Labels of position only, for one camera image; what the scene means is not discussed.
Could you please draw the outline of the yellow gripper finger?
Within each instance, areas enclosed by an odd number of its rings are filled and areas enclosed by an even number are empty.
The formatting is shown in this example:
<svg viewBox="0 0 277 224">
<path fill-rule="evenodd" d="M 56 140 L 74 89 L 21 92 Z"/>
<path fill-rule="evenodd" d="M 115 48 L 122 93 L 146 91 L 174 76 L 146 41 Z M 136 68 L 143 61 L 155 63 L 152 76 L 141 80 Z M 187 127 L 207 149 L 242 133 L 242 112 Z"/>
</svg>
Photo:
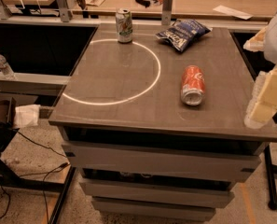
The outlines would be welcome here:
<svg viewBox="0 0 277 224">
<path fill-rule="evenodd" d="M 277 112 L 277 65 L 269 72 L 261 71 L 255 81 L 244 117 L 244 124 L 251 129 L 260 129 Z"/>
<path fill-rule="evenodd" d="M 266 27 L 262 28 L 258 33 L 244 43 L 243 48 L 253 52 L 263 51 L 266 30 Z"/>
</svg>

